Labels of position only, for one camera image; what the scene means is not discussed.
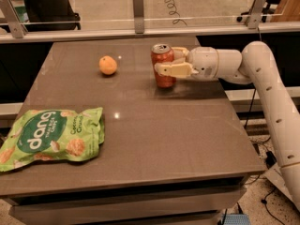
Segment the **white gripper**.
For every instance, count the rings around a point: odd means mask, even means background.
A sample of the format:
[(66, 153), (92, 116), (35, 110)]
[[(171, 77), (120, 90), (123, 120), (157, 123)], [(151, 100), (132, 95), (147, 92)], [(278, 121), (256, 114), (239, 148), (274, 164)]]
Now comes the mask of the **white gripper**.
[(213, 81), (218, 71), (218, 52), (211, 47), (197, 47), (189, 51), (185, 47), (172, 47), (173, 62), (156, 63), (159, 76), (187, 78), (192, 76), (200, 81)]

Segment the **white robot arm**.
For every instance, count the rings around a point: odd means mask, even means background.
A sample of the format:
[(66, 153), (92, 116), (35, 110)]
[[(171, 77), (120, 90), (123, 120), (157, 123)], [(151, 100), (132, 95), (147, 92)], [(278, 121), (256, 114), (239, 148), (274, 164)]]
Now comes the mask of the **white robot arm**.
[(162, 79), (222, 79), (255, 86), (277, 165), (292, 202), (300, 210), (300, 112), (280, 78), (268, 45), (253, 41), (239, 52), (202, 46), (188, 50), (160, 43), (152, 47), (151, 56), (155, 74)]

